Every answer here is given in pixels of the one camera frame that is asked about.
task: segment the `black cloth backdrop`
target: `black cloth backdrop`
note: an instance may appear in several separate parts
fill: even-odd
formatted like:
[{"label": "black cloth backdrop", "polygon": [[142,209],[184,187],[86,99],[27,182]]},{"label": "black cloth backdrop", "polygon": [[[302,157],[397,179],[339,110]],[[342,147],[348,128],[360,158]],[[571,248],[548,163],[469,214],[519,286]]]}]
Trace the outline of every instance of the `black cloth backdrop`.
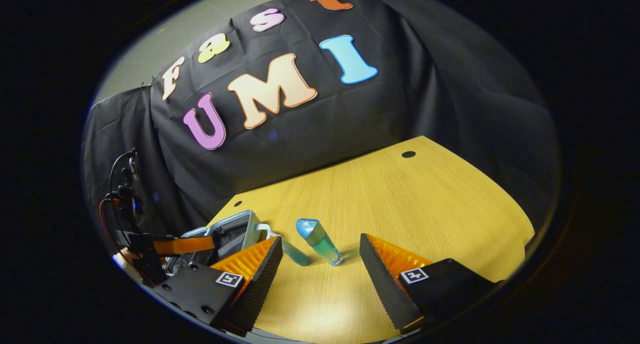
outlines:
[{"label": "black cloth backdrop", "polygon": [[[82,144],[84,192],[94,222],[112,163],[133,147],[141,166],[134,189],[145,204],[140,226],[181,235],[205,226],[235,194],[423,135],[492,178],[539,229],[558,189],[560,153],[553,118],[519,62],[434,0],[341,2],[353,7],[329,10],[310,0],[254,7],[176,53],[150,86],[94,105]],[[284,21],[254,31],[250,19],[269,8]],[[199,63],[201,43],[219,33],[230,46]],[[377,68],[376,76],[341,82],[340,64],[319,43],[345,34]],[[295,66],[317,96],[297,107],[280,104],[277,114],[258,106],[266,121],[245,129],[238,96],[227,85],[245,73],[266,81],[270,61],[287,53],[295,54]],[[162,74],[182,56],[176,89],[162,100]],[[213,133],[197,106],[206,93],[226,128],[216,150],[200,146],[183,123],[185,113],[196,109],[204,132]]]}]

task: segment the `black cable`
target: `black cable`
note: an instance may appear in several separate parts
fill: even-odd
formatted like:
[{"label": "black cable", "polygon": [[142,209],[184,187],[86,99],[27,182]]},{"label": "black cable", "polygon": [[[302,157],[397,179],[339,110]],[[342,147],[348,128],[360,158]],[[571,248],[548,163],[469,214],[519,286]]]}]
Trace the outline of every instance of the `black cable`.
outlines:
[{"label": "black cable", "polygon": [[[111,172],[109,173],[109,194],[112,193],[112,186],[114,185],[113,180],[114,180],[114,169],[116,167],[116,164],[118,164],[118,162],[123,158],[123,157],[128,157],[131,155],[131,152],[126,152],[122,155],[120,155],[116,161],[113,162],[113,165],[111,166]],[[115,205],[111,206],[111,209],[113,211],[113,216],[116,219],[116,223],[118,224],[118,228],[120,229],[120,232],[122,233],[122,237],[124,237],[124,239],[126,240],[126,243],[128,243],[128,246],[131,246],[131,242],[129,240],[129,238],[124,234],[124,229],[122,228],[122,224],[121,221],[118,217],[118,214],[116,213],[116,207]]]},{"label": "black cable", "polygon": [[113,243],[113,245],[115,246],[116,250],[118,251],[118,253],[120,254],[120,256],[122,257],[122,260],[124,260],[126,262],[126,264],[129,264],[133,269],[135,269],[135,271],[137,271],[137,273],[140,275],[140,277],[142,277],[143,280],[148,281],[149,283],[151,283],[151,285],[153,285],[153,287],[156,286],[156,283],[153,282],[153,280],[151,280],[150,278],[148,278],[140,269],[138,269],[138,267],[133,263],[133,260],[129,261],[127,259],[127,257],[122,253],[122,250],[118,247],[118,244],[116,243],[114,236],[112,235],[112,233],[109,231],[109,228],[107,226],[107,224],[105,223],[105,218],[103,217],[103,205],[105,202],[111,202],[111,206],[114,205],[114,201],[109,198],[111,194],[106,194],[104,199],[102,199],[102,202],[100,202],[100,223],[102,224],[102,228],[104,228],[104,231],[107,233],[107,235],[109,236],[109,238],[111,239],[111,242]]},{"label": "black cable", "polygon": [[269,338],[269,339],[275,339],[275,340],[286,340],[287,342],[298,342],[301,343],[300,340],[294,340],[294,339],[285,339],[284,337],[273,337],[273,336],[267,336],[267,335],[260,335],[256,332],[252,332],[250,331],[249,333],[253,334],[253,335],[258,335],[258,337],[263,337],[263,338]]}]

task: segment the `cable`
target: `cable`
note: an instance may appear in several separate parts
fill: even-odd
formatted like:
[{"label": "cable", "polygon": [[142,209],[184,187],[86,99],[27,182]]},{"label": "cable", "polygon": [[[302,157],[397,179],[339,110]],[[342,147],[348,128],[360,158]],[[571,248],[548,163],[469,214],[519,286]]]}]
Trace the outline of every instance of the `cable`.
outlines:
[{"label": "cable", "polygon": [[156,286],[156,283],[153,282],[153,280],[151,280],[150,278],[148,278],[144,273],[142,273],[142,271],[140,271],[134,264],[133,262],[130,262],[127,257],[122,253],[121,249],[118,247],[118,244],[116,243],[116,241],[114,240],[114,236],[112,235],[112,233],[109,231],[109,228],[107,228],[107,224],[105,223],[105,217],[103,216],[103,207],[105,206],[105,201],[112,201],[112,199],[110,198],[104,198],[102,199],[102,201],[100,202],[100,223],[102,224],[102,228],[104,229],[104,231],[107,233],[109,239],[111,239],[111,243],[113,243],[113,246],[118,249],[118,253],[122,256],[122,259],[125,260],[126,264],[129,264],[133,269],[135,269],[135,271],[137,271],[138,274],[140,274],[140,276],[142,276],[142,278],[144,278],[145,280],[147,280],[149,283],[151,283],[151,285],[153,285],[154,287]]},{"label": "cable", "polygon": [[[113,162],[113,165],[111,166],[111,171],[109,173],[109,194],[110,195],[112,193],[112,187],[114,186],[114,169],[116,167],[116,164],[118,164],[118,162],[123,158],[123,157],[128,157],[129,155],[131,155],[130,152],[126,152],[122,155],[120,155],[116,161]],[[111,209],[113,211],[113,216],[116,219],[116,224],[118,224],[118,228],[120,229],[120,232],[122,232],[122,234],[124,235],[124,229],[122,228],[122,224],[120,223],[120,219],[118,218],[118,214],[116,213],[116,207],[114,205],[111,206]],[[129,241],[128,237],[126,235],[124,235],[125,239],[126,239],[126,243],[128,243],[128,246],[131,246],[131,242]]]},{"label": "cable", "polygon": [[252,331],[249,332],[249,333],[251,333],[253,335],[258,335],[258,337],[263,337],[263,338],[269,338],[269,339],[275,339],[275,340],[286,340],[287,342],[298,342],[298,343],[301,343],[300,340],[285,339],[284,337],[273,337],[273,336],[267,336],[267,335],[260,335],[260,334],[258,334],[256,332],[252,332]]}]

